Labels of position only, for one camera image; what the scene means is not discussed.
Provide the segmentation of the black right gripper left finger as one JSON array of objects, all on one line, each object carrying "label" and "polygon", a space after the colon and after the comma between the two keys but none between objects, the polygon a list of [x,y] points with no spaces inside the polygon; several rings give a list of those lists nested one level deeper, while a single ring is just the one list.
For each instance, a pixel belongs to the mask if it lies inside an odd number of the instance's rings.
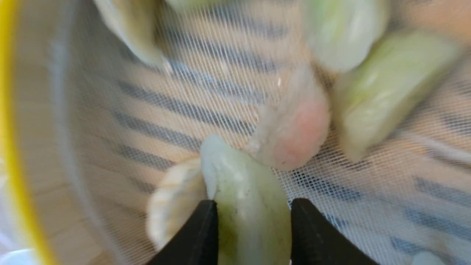
[{"label": "black right gripper left finger", "polygon": [[217,203],[202,200],[177,234],[148,265],[217,265],[219,230]]}]

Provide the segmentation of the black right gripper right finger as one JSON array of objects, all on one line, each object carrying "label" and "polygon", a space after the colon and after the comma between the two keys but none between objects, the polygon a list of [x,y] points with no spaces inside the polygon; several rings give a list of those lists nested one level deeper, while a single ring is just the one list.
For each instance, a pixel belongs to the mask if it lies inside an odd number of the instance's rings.
[{"label": "black right gripper right finger", "polygon": [[307,198],[292,202],[291,233],[293,265],[377,265]]}]

